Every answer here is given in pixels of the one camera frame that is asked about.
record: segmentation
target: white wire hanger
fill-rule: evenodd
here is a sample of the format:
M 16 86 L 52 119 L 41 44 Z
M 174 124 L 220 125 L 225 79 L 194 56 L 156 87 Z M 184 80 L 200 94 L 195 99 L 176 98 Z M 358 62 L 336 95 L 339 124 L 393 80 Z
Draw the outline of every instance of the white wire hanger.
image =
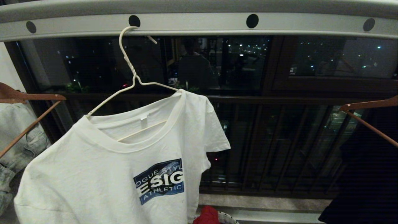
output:
M 162 86 L 162 87 L 165 87 L 165 88 L 172 89 L 172 90 L 174 90 L 174 91 L 180 91 L 179 89 L 176 89 L 176 88 L 173 88 L 173 87 L 170 87 L 170 86 L 161 84 L 161 83 L 156 83 L 156 82 L 152 82 L 152 83 L 143 83 L 143 82 L 141 82 L 141 78 L 137 75 L 137 72 L 135 71 L 133 65 L 131 64 L 130 59 L 129 59 L 129 57 L 128 57 L 127 54 L 126 54 L 126 51 L 124 51 L 124 48 L 123 48 L 123 45 L 122 45 L 122 37 L 123 37 L 124 33 L 125 33 L 127 30 L 129 30 L 129 29 L 138 29 L 138 27 L 137 27 L 137 26 L 128 26 L 128 27 L 126 27 L 126 28 L 124 28 L 124 29 L 122 30 L 122 32 L 121 32 L 120 35 L 119 35 L 119 47 L 120 47 L 120 50 L 122 51 L 122 53 L 123 53 L 123 55 L 124 55 L 124 59 L 126 60 L 127 64 L 129 65 L 129 67 L 130 67 L 130 69 L 131 69 L 131 72 L 133 73 L 133 84 L 132 84 L 131 86 L 127 87 L 127 88 L 124 88 L 124 89 L 121 89 L 121 90 L 115 92 L 115 93 L 112 94 L 110 97 L 106 98 L 104 101 L 102 101 L 102 103 L 100 103 L 98 106 L 96 106 L 92 111 L 90 111 L 90 112 L 86 115 L 87 118 L 90 117 L 90 116 L 91 116 L 95 111 L 97 111 L 101 106 L 103 106 L 105 103 L 107 103 L 109 100 L 111 100 L 113 97 L 115 97 L 115 96 L 118 95 L 119 93 L 134 88 L 134 86 L 135 86 L 135 79 L 136 79 L 136 78 L 138 79 L 138 82 L 139 82 L 141 85 L 143 85 L 143 86 L 147 86 L 147 85 L 158 85 L 158 86 Z M 156 42 L 151 36 L 147 36 L 147 37 L 148 37 L 152 42 L 154 42 L 155 44 L 158 44 L 158 42 Z M 123 139 L 125 139 L 125 138 L 127 138 L 127 137 L 130 137 L 130 136 L 132 136 L 132 135 L 134 135 L 134 134 L 136 134 L 136 133 L 133 133 L 133 134 L 131 134 L 131 135 L 129 135 L 129 136 L 126 136 L 126 137 L 120 139 L 119 141 L 121 141 L 121 140 L 123 140 Z

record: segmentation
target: brown hanger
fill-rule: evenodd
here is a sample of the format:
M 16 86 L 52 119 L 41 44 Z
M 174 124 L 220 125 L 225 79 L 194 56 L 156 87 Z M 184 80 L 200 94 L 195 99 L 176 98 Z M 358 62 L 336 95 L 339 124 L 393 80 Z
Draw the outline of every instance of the brown hanger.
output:
M 29 127 L 27 127 L 20 135 L 18 135 L 3 151 L 0 152 L 0 158 L 6 154 L 30 129 L 32 129 L 44 116 L 54 109 L 62 100 L 66 98 L 59 94 L 28 94 L 19 92 L 4 83 L 0 83 L 0 103 L 23 103 L 26 100 L 57 100 L 46 112 L 38 117 Z
M 385 135 L 383 132 L 379 131 L 377 128 L 371 126 L 366 121 L 360 119 L 359 117 L 355 116 L 348 110 L 356 110 L 356 109 L 369 109 L 369 108 L 378 108 L 378 107 L 388 107 L 388 106 L 398 106 L 398 95 L 386 99 L 386 100 L 378 100 L 378 101 L 370 101 L 370 102 L 361 102 L 361 103 L 353 103 L 353 104 L 346 104 L 340 107 L 340 110 L 346 112 L 348 115 L 371 129 L 372 131 L 376 132 L 376 134 L 380 135 L 382 138 L 393 144 L 395 147 L 398 148 L 398 142 L 394 141 L 392 138 Z

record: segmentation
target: denim jeans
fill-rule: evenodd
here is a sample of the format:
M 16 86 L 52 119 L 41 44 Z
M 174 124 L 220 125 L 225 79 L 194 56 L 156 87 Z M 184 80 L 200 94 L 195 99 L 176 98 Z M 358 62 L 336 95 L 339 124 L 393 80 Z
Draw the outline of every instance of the denim jeans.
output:
M 36 118 L 24 104 L 12 104 L 0 112 L 0 150 Z M 31 129 L 0 159 L 0 216 L 13 199 L 10 182 L 30 161 L 51 145 L 40 124 Z

